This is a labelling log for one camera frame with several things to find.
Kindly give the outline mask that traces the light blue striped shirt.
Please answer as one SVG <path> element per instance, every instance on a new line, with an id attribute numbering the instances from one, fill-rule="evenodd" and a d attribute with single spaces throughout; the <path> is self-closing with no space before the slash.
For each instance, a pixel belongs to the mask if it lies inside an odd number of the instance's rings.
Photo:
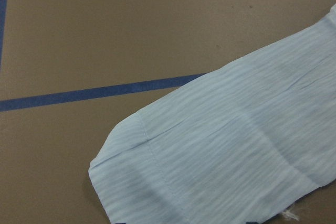
<path id="1" fill-rule="evenodd" d="M 335 8 L 118 123 L 88 170 L 112 223 L 263 223 L 335 180 Z"/>

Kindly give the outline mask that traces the blue tape grid lines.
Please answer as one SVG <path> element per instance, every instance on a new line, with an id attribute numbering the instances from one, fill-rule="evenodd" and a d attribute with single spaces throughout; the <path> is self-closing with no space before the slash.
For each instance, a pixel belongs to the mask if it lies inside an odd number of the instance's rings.
<path id="1" fill-rule="evenodd" d="M 186 76 L 164 78 L 157 80 L 141 81 L 114 86 L 97 87 L 82 90 L 72 90 L 67 92 L 35 95 L 31 97 L 14 98 L 1 101 L 1 111 L 13 111 L 40 106 L 77 102 L 105 97 L 112 97 L 130 93 L 146 92 L 152 90 L 166 89 L 182 86 L 203 73 Z"/>

